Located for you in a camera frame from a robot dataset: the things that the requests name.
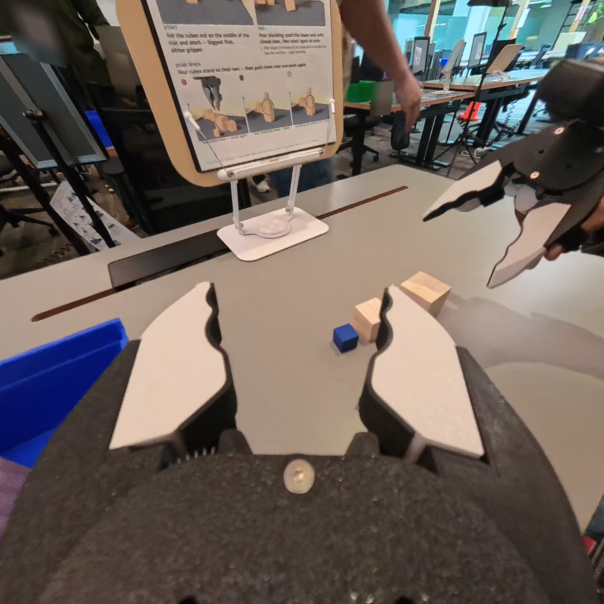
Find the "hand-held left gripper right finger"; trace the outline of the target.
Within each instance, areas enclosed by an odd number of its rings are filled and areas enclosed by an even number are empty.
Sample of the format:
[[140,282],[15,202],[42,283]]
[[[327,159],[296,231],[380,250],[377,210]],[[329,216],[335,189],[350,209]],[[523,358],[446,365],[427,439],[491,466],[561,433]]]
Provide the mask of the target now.
[[379,316],[359,417],[380,453],[416,463],[435,448],[479,460],[484,445],[454,340],[394,284]]

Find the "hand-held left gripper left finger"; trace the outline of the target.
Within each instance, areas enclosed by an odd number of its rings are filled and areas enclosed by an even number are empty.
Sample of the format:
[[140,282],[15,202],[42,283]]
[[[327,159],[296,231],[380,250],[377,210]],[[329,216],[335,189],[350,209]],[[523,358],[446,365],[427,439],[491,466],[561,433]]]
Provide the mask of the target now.
[[201,282],[140,337],[110,450],[171,444],[209,452],[236,428],[236,391],[221,342],[215,285]]

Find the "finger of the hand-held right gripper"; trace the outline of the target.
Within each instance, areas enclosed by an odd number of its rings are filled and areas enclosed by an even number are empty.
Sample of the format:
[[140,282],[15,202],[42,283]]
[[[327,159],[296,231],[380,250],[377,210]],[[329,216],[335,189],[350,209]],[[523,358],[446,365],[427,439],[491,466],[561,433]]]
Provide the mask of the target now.
[[497,288],[524,272],[546,252],[547,241],[571,208],[564,202],[537,205],[526,214],[518,237],[507,247],[503,258],[494,266],[487,287]]
[[454,181],[426,210],[422,221],[427,222],[449,210],[460,209],[473,200],[478,200],[481,205],[502,191],[503,182],[504,168],[501,161],[485,164],[477,171]]

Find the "medium plain wooden cube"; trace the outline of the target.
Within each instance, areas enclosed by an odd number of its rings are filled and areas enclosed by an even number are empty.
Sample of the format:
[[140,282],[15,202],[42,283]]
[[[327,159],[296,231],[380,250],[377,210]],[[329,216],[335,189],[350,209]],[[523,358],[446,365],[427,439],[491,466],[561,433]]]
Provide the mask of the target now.
[[351,325],[359,339],[365,343],[373,343],[376,340],[381,325],[381,305],[380,298],[372,298],[356,305],[353,310]]

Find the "blue wooden cube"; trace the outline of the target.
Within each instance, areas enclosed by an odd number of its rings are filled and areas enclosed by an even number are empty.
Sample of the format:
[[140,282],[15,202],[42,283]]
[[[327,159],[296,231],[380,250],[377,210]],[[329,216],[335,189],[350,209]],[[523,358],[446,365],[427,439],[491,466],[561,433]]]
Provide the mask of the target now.
[[355,328],[346,323],[333,329],[333,344],[340,353],[354,350],[359,342],[359,334]]

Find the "large plain wooden cube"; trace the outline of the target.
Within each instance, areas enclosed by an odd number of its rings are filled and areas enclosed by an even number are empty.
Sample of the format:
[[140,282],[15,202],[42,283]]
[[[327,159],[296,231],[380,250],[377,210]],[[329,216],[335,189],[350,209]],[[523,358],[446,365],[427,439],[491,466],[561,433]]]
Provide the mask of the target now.
[[436,317],[441,312],[452,287],[441,280],[419,271],[399,284],[409,298],[430,315]]

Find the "person's right hand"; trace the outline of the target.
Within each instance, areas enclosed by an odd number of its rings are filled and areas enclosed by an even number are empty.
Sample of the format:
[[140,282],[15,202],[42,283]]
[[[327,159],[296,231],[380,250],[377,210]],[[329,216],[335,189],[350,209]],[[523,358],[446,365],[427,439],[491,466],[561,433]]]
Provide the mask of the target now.
[[[603,197],[600,198],[598,206],[581,224],[581,229],[587,236],[603,229]],[[548,248],[545,253],[545,259],[548,261],[557,260],[562,254],[568,253],[571,249],[563,243],[555,243]]]

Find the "blue plastic bin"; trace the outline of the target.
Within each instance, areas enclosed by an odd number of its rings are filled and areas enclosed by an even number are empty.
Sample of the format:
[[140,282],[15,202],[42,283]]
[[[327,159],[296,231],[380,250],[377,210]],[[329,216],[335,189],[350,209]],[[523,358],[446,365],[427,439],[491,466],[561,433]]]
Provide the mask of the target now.
[[2,360],[1,458],[32,468],[128,342],[115,318]]

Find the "computer monitor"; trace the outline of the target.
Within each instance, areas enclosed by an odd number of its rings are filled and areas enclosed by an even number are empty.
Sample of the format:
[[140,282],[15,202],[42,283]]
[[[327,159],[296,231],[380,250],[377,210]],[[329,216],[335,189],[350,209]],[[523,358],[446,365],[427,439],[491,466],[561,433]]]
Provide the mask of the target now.
[[427,73],[429,63],[430,37],[415,37],[411,47],[411,71],[413,76],[420,78]]

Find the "green storage bins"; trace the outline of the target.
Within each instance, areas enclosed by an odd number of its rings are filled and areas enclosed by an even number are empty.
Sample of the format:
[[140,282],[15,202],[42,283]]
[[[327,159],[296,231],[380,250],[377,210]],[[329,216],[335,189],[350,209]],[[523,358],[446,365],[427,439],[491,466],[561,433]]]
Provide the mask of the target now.
[[345,93],[346,103],[369,103],[374,96],[375,88],[379,82],[361,80],[350,83]]

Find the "white document stand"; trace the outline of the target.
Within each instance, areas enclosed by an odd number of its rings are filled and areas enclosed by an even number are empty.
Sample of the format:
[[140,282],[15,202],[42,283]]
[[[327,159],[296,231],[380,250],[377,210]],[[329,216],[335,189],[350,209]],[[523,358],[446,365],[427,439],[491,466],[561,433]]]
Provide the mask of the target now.
[[[186,148],[182,127],[179,125],[175,104],[162,71],[150,27],[141,5],[142,1],[117,1],[116,11],[122,34],[132,56],[135,69],[143,86],[153,117],[177,172],[194,185],[209,187],[230,183],[232,222],[219,229],[218,238],[242,261],[255,261],[298,245],[328,232],[328,226],[297,207],[298,179],[303,164],[316,162],[336,154],[343,137],[343,75],[342,27],[337,21],[338,6],[331,1],[333,10],[333,62],[336,84],[336,142],[326,148],[308,149],[300,154],[290,154],[270,161],[250,162],[232,169],[198,173],[194,170],[192,155]],[[242,219],[239,210],[238,184],[247,177],[269,174],[272,171],[292,168],[289,196],[284,208],[248,219]]]

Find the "printed paper sheet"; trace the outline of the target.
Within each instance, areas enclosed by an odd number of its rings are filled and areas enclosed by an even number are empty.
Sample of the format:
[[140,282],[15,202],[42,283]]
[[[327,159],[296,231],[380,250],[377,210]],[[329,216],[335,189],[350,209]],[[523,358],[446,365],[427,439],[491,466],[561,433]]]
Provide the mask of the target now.
[[[139,238],[134,232],[105,212],[95,201],[90,199],[90,204],[95,214],[102,220],[116,246],[124,245]],[[91,249],[101,251],[108,248],[68,182],[62,181],[58,185],[51,197],[51,207],[86,241]]]

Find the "purple cloth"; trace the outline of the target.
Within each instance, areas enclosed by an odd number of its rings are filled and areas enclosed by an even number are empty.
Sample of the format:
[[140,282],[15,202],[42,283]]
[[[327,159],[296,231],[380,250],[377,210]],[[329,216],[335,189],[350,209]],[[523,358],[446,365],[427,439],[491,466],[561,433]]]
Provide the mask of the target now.
[[29,468],[1,458],[1,540],[29,472]]

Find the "printed instruction sheet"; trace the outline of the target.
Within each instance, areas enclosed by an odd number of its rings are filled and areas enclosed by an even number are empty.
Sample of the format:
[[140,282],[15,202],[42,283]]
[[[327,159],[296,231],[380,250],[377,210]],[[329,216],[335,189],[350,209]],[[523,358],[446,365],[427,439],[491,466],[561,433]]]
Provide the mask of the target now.
[[330,1],[142,1],[200,174],[336,142]]

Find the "black easel board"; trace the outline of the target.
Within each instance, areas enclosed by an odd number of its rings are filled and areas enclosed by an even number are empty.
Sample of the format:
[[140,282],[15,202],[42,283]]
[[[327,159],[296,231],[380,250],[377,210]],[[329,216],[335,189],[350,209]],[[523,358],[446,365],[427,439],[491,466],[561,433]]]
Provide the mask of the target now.
[[1,127],[37,170],[57,169],[71,185],[96,231],[116,247],[77,167],[109,159],[90,122],[50,65],[1,44]]

